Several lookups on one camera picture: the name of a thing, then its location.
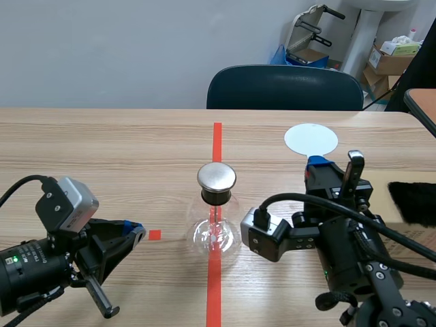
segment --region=white sink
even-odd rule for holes
[[[345,0],[346,3],[363,10],[374,12],[400,12],[418,2],[418,0]]]
[[[361,9],[360,18],[353,33],[341,71],[360,79],[369,57],[375,35],[384,12],[399,12],[419,0],[345,0],[345,3]]]

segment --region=black cable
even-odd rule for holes
[[[378,261],[389,268],[402,271],[403,273],[436,281],[436,270],[389,258],[374,250],[368,243],[368,240],[363,236],[361,230],[356,230],[354,235],[356,236],[360,247],[371,257],[371,259]]]
[[[353,308],[358,306],[356,297],[347,292],[327,292],[318,295],[315,299],[315,306],[320,311],[333,309],[339,302],[349,303]]]
[[[412,251],[422,255],[423,257],[426,257],[427,259],[436,262],[436,252],[431,251],[430,249],[426,248],[425,246],[421,245],[420,243],[411,240],[410,238],[401,235],[398,232],[395,232],[394,230],[391,230],[390,228],[386,227],[382,223],[378,223],[364,215],[361,215],[357,211],[353,211],[350,208],[347,208],[346,206],[342,206],[340,204],[337,204],[333,201],[326,200],[323,198],[319,198],[317,196],[310,196],[307,194],[299,194],[299,193],[281,193],[276,194],[275,196],[271,196],[259,206],[259,214],[265,215],[267,213],[266,208],[275,203],[280,201],[287,201],[287,200],[293,200],[293,201],[301,201],[306,202],[309,204],[313,204],[316,206],[321,206],[323,208],[326,208],[330,211],[336,212],[340,215],[349,217],[353,220],[356,220],[359,223],[362,223],[363,225],[367,225],[370,228],[373,228],[375,231],[379,232],[381,235],[386,236],[387,238],[390,238],[394,240],[395,242],[401,244],[404,247],[407,247],[408,249],[411,249]]]
[[[373,104],[375,104],[377,101],[379,101],[379,100],[381,100],[382,98],[384,98],[387,94],[389,94],[389,93],[391,93],[391,92],[394,92],[394,91],[396,90],[396,87],[397,87],[398,84],[400,83],[401,76],[399,77],[398,80],[396,80],[395,84],[392,85],[392,88],[391,88],[391,89],[387,90],[385,93],[383,93],[382,95],[380,95],[377,99],[375,99],[374,101],[372,101],[368,106],[364,107],[364,108],[362,109],[362,111],[365,110],[365,109],[367,109],[367,108],[369,108],[369,107],[371,107],[371,106],[372,106]]]
[[[19,323],[21,323],[24,319],[29,317],[32,313],[34,313],[38,309],[41,309],[44,305],[46,305],[50,301],[57,299],[63,293],[64,293],[64,289],[63,287],[60,287],[55,293],[51,294],[50,296],[47,296],[46,298],[39,300],[34,305],[31,305],[29,308],[27,308],[22,313],[17,315],[13,320],[8,322],[4,327],[16,327]]]
[[[13,184],[0,198],[0,207],[3,206],[7,199],[20,187],[22,187],[25,183],[31,182],[31,181],[41,181],[44,182],[48,177],[42,176],[42,175],[30,175],[27,177],[24,177],[20,179],[18,182]]]
[[[371,218],[372,220],[376,219],[375,215],[374,215],[374,214],[373,214],[369,209],[366,209],[366,210],[363,212],[363,214],[364,214],[365,216],[367,216],[368,218]]]

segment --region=floor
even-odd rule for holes
[[[372,102],[371,98],[367,95],[363,99],[363,107],[368,106]],[[366,109],[365,111],[384,111],[386,108],[385,104],[373,104],[371,107]]]

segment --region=black brush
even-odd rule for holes
[[[392,182],[388,188],[406,223],[436,227],[436,184]]]

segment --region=metal stopper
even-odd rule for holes
[[[236,173],[225,163],[211,162],[198,170],[197,181],[203,188],[203,200],[211,206],[222,206],[232,196],[230,190],[236,183]]]

